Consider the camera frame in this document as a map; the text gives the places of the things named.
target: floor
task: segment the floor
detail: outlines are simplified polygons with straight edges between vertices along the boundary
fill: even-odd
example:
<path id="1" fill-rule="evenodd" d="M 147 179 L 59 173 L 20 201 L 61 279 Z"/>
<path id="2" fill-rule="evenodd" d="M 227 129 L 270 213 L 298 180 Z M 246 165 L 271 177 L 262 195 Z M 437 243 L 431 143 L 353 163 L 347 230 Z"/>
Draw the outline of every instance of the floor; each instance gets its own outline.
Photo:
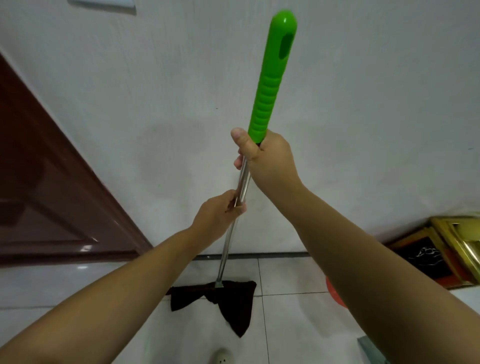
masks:
<path id="1" fill-rule="evenodd" d="M 122 263 L 0 269 L 0 345 L 64 298 Z M 195 261 L 175 285 L 214 281 L 219 261 Z M 209 363 L 221 347 L 237 364 L 362 363 L 363 331 L 327 292 L 325 275 L 309 257 L 230 260 L 225 279 L 254 280 L 250 327 L 239 339 L 218 306 L 201 299 L 171 312 L 166 297 L 115 360 L 126 363 Z M 480 311 L 480 293 L 458 290 Z"/>

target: dark cloth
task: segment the dark cloth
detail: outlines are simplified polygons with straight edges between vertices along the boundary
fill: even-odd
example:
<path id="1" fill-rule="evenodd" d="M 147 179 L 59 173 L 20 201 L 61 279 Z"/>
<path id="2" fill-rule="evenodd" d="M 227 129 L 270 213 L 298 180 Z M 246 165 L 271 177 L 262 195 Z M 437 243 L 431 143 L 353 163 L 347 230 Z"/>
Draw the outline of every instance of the dark cloth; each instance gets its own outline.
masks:
<path id="1" fill-rule="evenodd" d="M 257 284 L 253 281 L 222 281 L 223 288 L 215 288 L 215 282 L 197 286 L 172 287 L 172 311 L 180 310 L 205 296 L 211 303 L 218 304 L 220 312 L 239 338 L 247 331 L 252 316 L 253 293 Z"/>

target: person's right hand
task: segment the person's right hand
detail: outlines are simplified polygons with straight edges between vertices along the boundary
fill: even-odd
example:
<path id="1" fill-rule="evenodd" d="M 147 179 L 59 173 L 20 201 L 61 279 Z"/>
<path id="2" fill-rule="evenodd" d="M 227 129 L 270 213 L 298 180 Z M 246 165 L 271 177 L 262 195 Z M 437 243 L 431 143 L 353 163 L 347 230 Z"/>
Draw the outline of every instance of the person's right hand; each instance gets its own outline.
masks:
<path id="1" fill-rule="evenodd" d="M 239 170 L 246 158 L 253 180 L 268 198 L 282 197 L 303 186 L 290 145 L 280 134 L 268 130 L 260 147 L 242 128 L 233 129 L 231 135 L 240 153 L 233 164 Z"/>

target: white shoe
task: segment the white shoe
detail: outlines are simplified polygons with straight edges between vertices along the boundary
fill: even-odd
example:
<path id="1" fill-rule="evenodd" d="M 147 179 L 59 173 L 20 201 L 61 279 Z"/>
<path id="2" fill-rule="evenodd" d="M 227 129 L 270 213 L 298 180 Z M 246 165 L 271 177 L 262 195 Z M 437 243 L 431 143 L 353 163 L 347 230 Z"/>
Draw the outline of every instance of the white shoe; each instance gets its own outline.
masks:
<path id="1" fill-rule="evenodd" d="M 211 361 L 212 364 L 234 364 L 233 355 L 230 350 L 227 349 L 220 349 L 215 352 L 213 355 L 213 359 Z"/>

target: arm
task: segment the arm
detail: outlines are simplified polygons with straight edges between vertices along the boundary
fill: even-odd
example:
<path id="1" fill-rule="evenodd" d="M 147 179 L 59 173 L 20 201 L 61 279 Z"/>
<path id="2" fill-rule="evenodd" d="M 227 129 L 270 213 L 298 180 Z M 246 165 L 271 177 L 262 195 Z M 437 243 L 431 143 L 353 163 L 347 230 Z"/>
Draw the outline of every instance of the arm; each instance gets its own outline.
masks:
<path id="1" fill-rule="evenodd" d="M 0 349 L 2 363 L 111 363 L 187 264 L 244 207 L 235 190 L 206 201 L 192 226 L 69 297 Z"/>
<path id="2" fill-rule="evenodd" d="M 232 137 L 257 186 L 292 223 L 369 338 L 393 363 L 477 363 L 480 316 L 311 193 L 288 143 Z M 235 161 L 238 168 L 242 156 Z"/>

